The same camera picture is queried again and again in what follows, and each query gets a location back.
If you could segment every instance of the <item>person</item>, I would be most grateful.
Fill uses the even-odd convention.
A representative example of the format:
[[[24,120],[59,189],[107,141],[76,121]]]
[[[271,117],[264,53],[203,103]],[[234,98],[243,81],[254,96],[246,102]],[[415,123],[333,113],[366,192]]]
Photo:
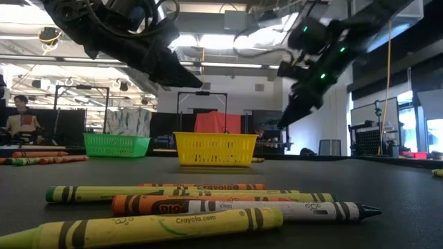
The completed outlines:
[[[6,129],[12,136],[19,132],[34,132],[41,128],[37,116],[26,106],[28,98],[25,95],[15,96],[14,103],[17,110],[9,116],[6,122]]]

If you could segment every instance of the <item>yellow basket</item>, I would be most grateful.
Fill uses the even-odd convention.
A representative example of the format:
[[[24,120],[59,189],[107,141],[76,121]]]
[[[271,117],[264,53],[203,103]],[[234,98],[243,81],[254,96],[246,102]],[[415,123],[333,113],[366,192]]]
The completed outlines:
[[[257,135],[174,132],[181,165],[251,164]]]

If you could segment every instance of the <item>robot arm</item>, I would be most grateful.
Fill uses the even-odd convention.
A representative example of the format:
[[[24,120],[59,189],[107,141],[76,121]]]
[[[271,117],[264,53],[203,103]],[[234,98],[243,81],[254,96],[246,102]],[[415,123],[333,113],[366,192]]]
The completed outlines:
[[[288,38],[288,47],[302,51],[295,63],[281,62],[278,76],[297,80],[278,126],[283,128],[319,109],[323,95],[358,56],[366,53],[377,33],[413,0],[374,0],[353,17],[328,26],[305,17]],[[292,66],[315,55],[308,69]]]
[[[157,8],[164,1],[108,0],[104,5],[102,0],[42,0],[54,23],[83,45],[90,58],[102,51],[163,86],[199,88],[200,80],[168,48],[179,36],[173,20],[164,18],[157,23]],[[146,22],[142,33],[130,32],[149,18],[151,24]]]

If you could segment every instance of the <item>green basket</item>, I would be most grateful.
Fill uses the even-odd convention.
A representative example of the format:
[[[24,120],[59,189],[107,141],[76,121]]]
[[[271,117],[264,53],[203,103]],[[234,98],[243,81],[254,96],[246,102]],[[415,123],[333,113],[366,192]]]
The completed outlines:
[[[146,155],[151,138],[84,133],[88,156],[138,158]]]

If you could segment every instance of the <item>black table surface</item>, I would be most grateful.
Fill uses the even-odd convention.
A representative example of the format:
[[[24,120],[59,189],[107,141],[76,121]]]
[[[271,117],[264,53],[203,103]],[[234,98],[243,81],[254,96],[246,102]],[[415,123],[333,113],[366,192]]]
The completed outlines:
[[[109,204],[47,205],[44,195],[52,185],[139,183],[265,183],[268,189],[336,194],[383,214],[357,224],[286,223],[279,230],[131,248],[443,248],[443,178],[427,169],[354,159],[267,160],[246,169],[179,167],[177,158],[1,166],[0,235],[46,222],[111,217]]]

